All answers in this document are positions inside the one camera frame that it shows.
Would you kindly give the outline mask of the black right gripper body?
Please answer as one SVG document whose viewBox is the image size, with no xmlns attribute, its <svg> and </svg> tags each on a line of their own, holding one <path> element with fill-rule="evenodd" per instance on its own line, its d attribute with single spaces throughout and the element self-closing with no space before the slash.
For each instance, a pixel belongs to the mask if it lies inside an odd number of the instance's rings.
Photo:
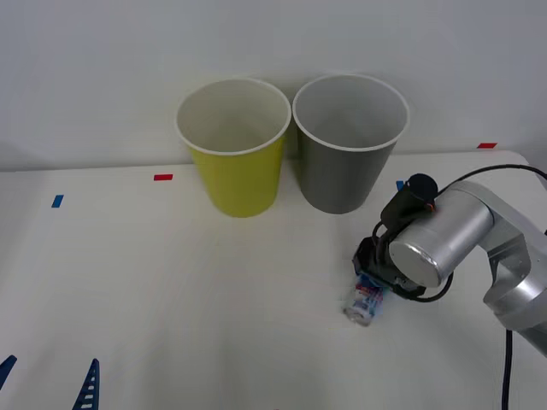
<svg viewBox="0 0 547 410">
<path fill-rule="evenodd" d="M 425 294 L 426 288 L 408 279 L 395 266 L 388 255 L 388 242 L 382 237 L 378 237 L 375 233 L 372 235 L 372 239 L 374 246 L 374 275 L 376 279 L 391 292 L 404 299 L 420 299 Z"/>
</svg>

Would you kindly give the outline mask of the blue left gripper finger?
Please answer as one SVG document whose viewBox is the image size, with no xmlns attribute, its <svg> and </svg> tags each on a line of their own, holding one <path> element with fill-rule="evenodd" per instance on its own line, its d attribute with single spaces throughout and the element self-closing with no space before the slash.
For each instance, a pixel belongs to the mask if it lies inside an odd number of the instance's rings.
<svg viewBox="0 0 547 410">
<path fill-rule="evenodd" d="M 98 410 L 100 391 L 100 364 L 93 359 L 78 393 L 73 410 Z"/>
<path fill-rule="evenodd" d="M 16 362 L 17 358 L 14 355 L 10 355 L 4 362 L 0 364 L 0 385 L 5 384 Z"/>
</svg>

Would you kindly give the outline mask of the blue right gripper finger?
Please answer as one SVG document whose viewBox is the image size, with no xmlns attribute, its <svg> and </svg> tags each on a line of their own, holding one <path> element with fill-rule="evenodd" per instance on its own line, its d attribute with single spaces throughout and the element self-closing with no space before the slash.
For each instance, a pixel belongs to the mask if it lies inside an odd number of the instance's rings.
<svg viewBox="0 0 547 410">
<path fill-rule="evenodd" d="M 376 272 L 375 255 L 376 248 L 373 238 L 363 238 L 352 258 L 356 276 Z"/>
</svg>

